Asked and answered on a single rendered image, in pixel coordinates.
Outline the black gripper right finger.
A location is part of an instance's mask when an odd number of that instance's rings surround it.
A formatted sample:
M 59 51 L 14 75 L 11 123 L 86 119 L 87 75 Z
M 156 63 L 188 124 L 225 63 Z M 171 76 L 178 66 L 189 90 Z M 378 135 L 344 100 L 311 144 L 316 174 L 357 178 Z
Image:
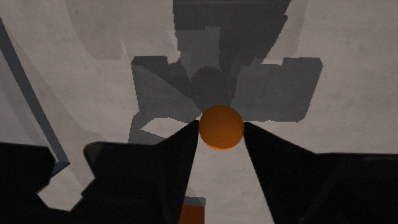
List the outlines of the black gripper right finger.
M 274 224 L 307 224 L 340 178 L 398 178 L 398 154 L 314 153 L 253 123 L 244 126 Z

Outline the low clear glass walls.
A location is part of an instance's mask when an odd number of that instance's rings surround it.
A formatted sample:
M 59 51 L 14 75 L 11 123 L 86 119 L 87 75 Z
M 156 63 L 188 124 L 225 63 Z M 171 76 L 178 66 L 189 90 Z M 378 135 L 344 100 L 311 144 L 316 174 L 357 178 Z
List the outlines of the low clear glass walls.
M 0 142 L 48 147 L 56 160 L 54 174 L 69 161 L 32 92 L 5 31 L 0 21 Z

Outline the brown ball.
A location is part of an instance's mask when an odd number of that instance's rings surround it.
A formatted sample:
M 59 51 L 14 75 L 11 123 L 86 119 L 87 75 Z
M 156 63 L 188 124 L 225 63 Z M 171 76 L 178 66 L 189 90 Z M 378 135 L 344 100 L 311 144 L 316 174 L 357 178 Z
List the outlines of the brown ball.
M 209 108 L 199 121 L 202 140 L 215 150 L 229 150 L 238 145 L 243 138 L 244 128 L 241 115 L 225 105 Z

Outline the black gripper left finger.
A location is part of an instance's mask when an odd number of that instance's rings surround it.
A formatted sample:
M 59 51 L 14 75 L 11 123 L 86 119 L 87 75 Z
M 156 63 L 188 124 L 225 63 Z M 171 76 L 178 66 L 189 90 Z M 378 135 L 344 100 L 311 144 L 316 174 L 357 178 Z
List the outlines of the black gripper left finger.
M 199 135 L 194 120 L 156 145 L 93 142 L 83 150 L 94 176 L 153 180 L 165 224 L 179 224 Z

